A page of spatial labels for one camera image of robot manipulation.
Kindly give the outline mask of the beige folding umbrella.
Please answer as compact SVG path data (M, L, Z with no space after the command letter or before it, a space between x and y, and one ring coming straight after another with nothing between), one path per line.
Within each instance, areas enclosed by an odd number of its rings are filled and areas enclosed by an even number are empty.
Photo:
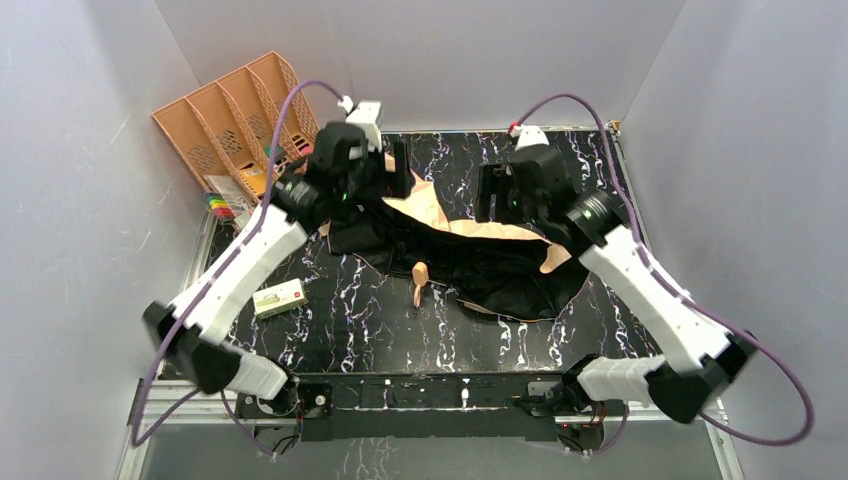
M526 228L450 220L435 185L418 174L405 199L345 206L328 226L334 255L355 255L416 286L451 287L480 313L517 321L553 319L576 297L588 270L563 246Z

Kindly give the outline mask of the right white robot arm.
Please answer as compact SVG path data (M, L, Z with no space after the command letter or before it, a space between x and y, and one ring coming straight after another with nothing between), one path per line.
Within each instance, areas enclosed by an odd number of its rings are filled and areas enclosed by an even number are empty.
M656 281L614 206L603 191L578 193L563 154L536 144L520 148L511 162L480 167L474 212L483 222L531 223L565 247L660 346L660 355L650 358L584 357L547 391L547 403L573 410L608 400L649 403L689 423L735 380L756 349Z

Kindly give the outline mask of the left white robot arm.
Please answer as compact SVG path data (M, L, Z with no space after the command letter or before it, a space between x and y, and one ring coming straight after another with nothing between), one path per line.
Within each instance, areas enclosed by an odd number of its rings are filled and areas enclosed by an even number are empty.
M407 148L387 155L363 128L330 122L312 152L286 169L239 236L189 288L144 311L148 331L165 357L201 392L230 390L279 401L296 381L276 361L227 342L234 321L277 266L341 207L385 197L407 198L415 183Z

